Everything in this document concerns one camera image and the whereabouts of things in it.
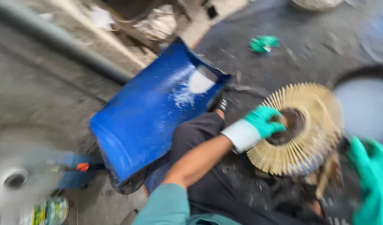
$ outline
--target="teal shirt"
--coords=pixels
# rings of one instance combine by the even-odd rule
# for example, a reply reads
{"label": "teal shirt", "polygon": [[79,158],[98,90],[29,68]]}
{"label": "teal shirt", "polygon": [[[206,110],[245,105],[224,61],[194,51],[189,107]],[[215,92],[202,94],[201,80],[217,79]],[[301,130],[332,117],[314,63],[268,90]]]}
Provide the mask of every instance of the teal shirt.
{"label": "teal shirt", "polygon": [[212,225],[239,225],[217,214],[190,216],[187,191],[177,184],[166,183],[150,195],[132,225],[199,225],[204,221]]}

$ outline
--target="glove cuff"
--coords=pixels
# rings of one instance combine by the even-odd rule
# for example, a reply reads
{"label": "glove cuff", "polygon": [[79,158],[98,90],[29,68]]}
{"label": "glove cuff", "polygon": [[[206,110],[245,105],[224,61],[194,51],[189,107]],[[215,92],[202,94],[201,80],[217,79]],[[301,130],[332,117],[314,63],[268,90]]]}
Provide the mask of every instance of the glove cuff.
{"label": "glove cuff", "polygon": [[227,136],[232,141],[236,154],[243,153],[261,140],[258,130],[244,119],[236,121],[234,124],[225,128],[221,134]]}

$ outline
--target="green glove on floor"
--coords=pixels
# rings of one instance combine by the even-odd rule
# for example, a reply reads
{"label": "green glove on floor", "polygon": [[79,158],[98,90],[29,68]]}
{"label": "green glove on floor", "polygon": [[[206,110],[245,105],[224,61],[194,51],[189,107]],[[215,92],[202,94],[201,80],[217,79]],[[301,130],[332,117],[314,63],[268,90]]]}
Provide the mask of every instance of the green glove on floor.
{"label": "green glove on floor", "polygon": [[347,154],[358,173],[363,199],[353,224],[383,225],[383,145],[374,140],[361,143],[353,136],[350,146]]}
{"label": "green glove on floor", "polygon": [[279,122],[269,122],[273,116],[280,116],[279,111],[268,106],[259,106],[221,133],[232,141],[236,153],[242,153],[261,139],[286,130],[285,126]]}

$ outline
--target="blue dustpan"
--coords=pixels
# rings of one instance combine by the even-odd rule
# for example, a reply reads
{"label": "blue dustpan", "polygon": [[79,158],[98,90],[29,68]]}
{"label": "blue dustpan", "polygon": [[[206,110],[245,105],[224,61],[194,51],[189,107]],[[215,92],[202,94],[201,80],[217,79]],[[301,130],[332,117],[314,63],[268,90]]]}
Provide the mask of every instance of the blue dustpan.
{"label": "blue dustpan", "polygon": [[204,113],[231,78],[176,39],[90,120],[118,187],[171,148],[177,125]]}

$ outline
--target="air filter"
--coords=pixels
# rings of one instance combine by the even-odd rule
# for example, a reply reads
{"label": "air filter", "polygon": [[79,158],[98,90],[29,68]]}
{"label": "air filter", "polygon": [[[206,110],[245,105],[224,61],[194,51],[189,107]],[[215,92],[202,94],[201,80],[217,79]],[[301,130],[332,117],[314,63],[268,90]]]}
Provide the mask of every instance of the air filter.
{"label": "air filter", "polygon": [[254,166],[274,175],[306,175],[323,164],[341,138],[342,109],[332,92],[319,84],[286,86],[263,105],[285,117],[288,128],[251,148]]}

